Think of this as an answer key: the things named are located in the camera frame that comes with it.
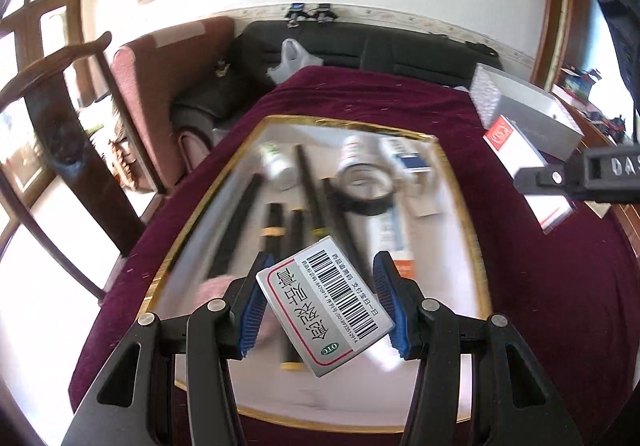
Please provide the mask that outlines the blue white medicine box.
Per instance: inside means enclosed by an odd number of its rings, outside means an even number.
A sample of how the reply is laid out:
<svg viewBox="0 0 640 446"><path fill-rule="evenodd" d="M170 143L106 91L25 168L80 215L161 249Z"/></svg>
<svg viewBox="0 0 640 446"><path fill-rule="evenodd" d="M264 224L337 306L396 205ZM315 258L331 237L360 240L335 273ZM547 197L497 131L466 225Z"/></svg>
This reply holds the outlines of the blue white medicine box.
<svg viewBox="0 0 640 446"><path fill-rule="evenodd" d="M406 138L384 137L380 149L394 170L409 213L415 218L439 214L435 167Z"/></svg>

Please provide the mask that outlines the red label white bottle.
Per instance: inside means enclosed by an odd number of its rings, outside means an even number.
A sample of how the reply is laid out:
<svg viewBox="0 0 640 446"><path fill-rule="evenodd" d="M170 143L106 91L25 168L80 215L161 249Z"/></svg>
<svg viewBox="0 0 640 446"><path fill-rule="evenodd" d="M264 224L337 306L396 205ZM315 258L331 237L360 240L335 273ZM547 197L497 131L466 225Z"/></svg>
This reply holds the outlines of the red label white bottle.
<svg viewBox="0 0 640 446"><path fill-rule="evenodd" d="M359 136L344 140L334 183L338 191L364 201L382 199L395 191L392 172Z"/></svg>

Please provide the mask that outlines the green label white bottle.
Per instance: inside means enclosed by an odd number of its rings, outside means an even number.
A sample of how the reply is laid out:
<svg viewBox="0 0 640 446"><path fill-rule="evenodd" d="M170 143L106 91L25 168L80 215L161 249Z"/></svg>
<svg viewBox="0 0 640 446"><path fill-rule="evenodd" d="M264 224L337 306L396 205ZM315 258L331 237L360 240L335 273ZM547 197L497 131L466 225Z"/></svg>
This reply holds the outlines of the green label white bottle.
<svg viewBox="0 0 640 446"><path fill-rule="evenodd" d="M266 141L258 147L258 151L265 174L279 190L297 186L296 168L277 143Z"/></svg>

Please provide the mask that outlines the grey shoe box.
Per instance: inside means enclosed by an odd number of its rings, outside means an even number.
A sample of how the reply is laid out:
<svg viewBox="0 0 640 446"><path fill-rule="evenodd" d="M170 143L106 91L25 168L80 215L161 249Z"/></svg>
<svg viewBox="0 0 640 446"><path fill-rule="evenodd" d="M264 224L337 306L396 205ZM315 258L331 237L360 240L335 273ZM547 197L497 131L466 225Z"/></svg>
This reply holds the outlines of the grey shoe box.
<svg viewBox="0 0 640 446"><path fill-rule="evenodd" d="M477 63L470 97L485 128L499 115L513 122L542 153L566 161L584 135L552 94L492 66Z"/></svg>

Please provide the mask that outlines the black tape roll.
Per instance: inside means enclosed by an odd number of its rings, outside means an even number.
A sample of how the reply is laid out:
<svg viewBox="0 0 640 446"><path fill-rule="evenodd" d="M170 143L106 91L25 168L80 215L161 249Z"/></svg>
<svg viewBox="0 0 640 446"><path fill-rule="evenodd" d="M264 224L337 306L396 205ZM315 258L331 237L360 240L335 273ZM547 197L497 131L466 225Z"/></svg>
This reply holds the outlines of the black tape roll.
<svg viewBox="0 0 640 446"><path fill-rule="evenodd" d="M378 216L394 204L394 178L381 166L354 164L344 167L331 179L331 184L337 205L346 212Z"/></svg>

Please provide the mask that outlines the pink plush toy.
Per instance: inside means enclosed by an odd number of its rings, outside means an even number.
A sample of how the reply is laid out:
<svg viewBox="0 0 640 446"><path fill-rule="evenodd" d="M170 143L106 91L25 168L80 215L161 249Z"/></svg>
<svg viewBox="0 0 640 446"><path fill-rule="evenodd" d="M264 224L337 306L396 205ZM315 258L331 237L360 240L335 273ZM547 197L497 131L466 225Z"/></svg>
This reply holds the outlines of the pink plush toy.
<svg viewBox="0 0 640 446"><path fill-rule="evenodd" d="M220 299L223 297L233 280L234 277L231 275L222 275L200 283L190 302L189 313L193 313L194 310L211 299ZM259 328L257 345L262 346L268 340L272 339L278 329L279 324L277 318L274 317L271 309L267 308Z"/></svg>

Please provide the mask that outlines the gold rimmed white tray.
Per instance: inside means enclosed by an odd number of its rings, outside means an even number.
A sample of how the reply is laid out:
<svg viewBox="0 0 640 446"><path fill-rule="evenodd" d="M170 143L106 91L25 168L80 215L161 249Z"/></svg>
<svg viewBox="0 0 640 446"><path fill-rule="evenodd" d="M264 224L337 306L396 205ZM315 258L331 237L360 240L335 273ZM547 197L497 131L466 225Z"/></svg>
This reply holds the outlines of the gold rimmed white tray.
<svg viewBox="0 0 640 446"><path fill-rule="evenodd" d="M271 115L262 120L210 185L171 247L142 302L142 309L168 319L189 313L198 285L205 281L231 214L250 178L262 169L258 147L277 143L295 158L303 145L314 184L332 179L348 136L366 140L378 153L393 128L367 123ZM440 213L413 217L402 192L395 195L409 226L410 249L421 291L456 314L484 319L491 314L485 265L457 178L436 137L405 132L405 138L434 167ZM370 267L367 221L347 213L359 250ZM418 366L401 359L389 340L381 340L351 362L318 378L306 367L283 362L280 328L264 345L230 366L239 413L290 428L334 433L399 433L408 417Z"/></svg>

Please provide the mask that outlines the black clamp device left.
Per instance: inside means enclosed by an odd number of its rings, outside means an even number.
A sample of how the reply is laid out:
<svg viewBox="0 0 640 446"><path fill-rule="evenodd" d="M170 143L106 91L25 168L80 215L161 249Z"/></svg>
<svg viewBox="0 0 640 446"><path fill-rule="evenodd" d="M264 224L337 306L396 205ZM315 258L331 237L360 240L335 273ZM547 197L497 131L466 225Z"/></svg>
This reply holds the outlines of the black clamp device left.
<svg viewBox="0 0 640 446"><path fill-rule="evenodd" d="M299 24L310 18L311 15L306 11L306 5L303 2L294 2L285 13L285 22L288 28L298 28Z"/></svg>

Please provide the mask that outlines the dark wooden chair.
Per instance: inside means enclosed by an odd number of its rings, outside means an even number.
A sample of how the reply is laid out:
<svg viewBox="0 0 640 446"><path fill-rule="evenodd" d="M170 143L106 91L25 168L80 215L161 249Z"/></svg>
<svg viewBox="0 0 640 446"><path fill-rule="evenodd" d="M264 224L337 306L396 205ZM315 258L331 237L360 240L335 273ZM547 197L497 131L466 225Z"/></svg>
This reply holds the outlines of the dark wooden chair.
<svg viewBox="0 0 640 446"><path fill-rule="evenodd" d="M148 150L134 125L115 77L104 56L112 33L93 42L67 45L18 72L1 89L1 106L23 98L36 137L53 172L60 176L82 206L113 241L122 256L131 253L145 231L122 187L94 149L82 128L66 86L64 71L78 60L96 58L99 68L128 131L146 177L156 193L167 189L160 180Z"/></svg>

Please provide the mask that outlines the black clamp device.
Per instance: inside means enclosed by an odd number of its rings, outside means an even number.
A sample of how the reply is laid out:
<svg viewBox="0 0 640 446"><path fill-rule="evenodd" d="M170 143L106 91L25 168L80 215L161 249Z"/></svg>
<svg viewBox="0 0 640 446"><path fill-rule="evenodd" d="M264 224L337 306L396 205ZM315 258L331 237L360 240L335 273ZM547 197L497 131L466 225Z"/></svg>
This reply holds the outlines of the black clamp device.
<svg viewBox="0 0 640 446"><path fill-rule="evenodd" d="M338 19L338 15L331 4L319 4L311 16L318 24L330 23Z"/></svg>
<svg viewBox="0 0 640 446"><path fill-rule="evenodd" d="M306 11L306 5L303 2L294 2L285 13L285 22L288 28L298 28L299 24L310 18L311 15Z"/></svg>

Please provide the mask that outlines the black marker pink end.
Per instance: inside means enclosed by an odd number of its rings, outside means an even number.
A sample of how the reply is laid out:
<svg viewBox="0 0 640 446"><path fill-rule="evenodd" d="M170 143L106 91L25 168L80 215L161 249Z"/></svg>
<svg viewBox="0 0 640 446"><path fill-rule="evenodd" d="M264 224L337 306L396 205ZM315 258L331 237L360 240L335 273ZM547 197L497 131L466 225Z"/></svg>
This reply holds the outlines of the black marker pink end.
<svg viewBox="0 0 640 446"><path fill-rule="evenodd" d="M228 273L234 252L239 244L248 215L252 210L260 188L265 181L262 174L255 173L244 189L238 204L235 206L224 233L219 241L212 265L206 279L214 279Z"/></svg>

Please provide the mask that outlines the silver barcode medicine box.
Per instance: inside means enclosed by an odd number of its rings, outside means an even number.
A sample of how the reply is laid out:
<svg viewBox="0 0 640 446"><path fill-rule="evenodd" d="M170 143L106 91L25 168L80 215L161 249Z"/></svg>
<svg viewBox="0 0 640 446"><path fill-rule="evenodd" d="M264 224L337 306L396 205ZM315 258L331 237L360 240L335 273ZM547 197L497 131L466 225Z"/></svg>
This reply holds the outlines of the silver barcode medicine box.
<svg viewBox="0 0 640 446"><path fill-rule="evenodd" d="M395 328L332 237L262 270L256 279L293 348L318 378Z"/></svg>

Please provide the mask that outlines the black lipstick gold band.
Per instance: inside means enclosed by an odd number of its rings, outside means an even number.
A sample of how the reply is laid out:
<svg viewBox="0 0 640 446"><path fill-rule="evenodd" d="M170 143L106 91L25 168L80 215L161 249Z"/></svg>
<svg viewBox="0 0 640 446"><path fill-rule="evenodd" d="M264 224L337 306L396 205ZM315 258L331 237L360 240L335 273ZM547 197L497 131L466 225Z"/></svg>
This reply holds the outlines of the black lipstick gold band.
<svg viewBox="0 0 640 446"><path fill-rule="evenodd" d="M266 206L264 227L260 237L262 249L279 261L282 255L282 243L286 234L284 225L284 207L281 203L269 203Z"/></svg>

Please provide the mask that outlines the long white medicine box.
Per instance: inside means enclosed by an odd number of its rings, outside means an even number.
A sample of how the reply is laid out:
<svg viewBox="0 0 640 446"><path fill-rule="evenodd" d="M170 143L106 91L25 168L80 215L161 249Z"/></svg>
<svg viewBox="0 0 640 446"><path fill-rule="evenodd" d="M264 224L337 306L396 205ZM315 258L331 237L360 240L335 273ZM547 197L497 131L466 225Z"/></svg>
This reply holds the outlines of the long white medicine box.
<svg viewBox="0 0 640 446"><path fill-rule="evenodd" d="M368 218L368 248L370 258L379 251L390 253L400 276L416 279L416 262L410 249L409 226L399 204Z"/></svg>

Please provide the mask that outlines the maroon velvet tablecloth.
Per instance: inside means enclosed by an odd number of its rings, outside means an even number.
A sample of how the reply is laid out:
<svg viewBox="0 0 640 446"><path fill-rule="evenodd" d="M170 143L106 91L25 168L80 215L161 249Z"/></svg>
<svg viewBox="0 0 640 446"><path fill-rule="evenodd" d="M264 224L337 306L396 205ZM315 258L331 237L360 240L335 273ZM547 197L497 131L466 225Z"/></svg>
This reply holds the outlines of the maroon velvet tablecloth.
<svg viewBox="0 0 640 446"><path fill-rule="evenodd" d="M552 232L543 233L485 143L466 92L323 66L304 68L262 97L152 219L80 353L68 388L73 406L134 322L157 270L207 189L271 114L358 121L435 136L471 215L492 306L513 321L533 350L586 444L596 444L623 410L631 418L617 443L638 443L639 405L631 388L639 349L639 265L616 217L599 217L580 205Z"/></svg>

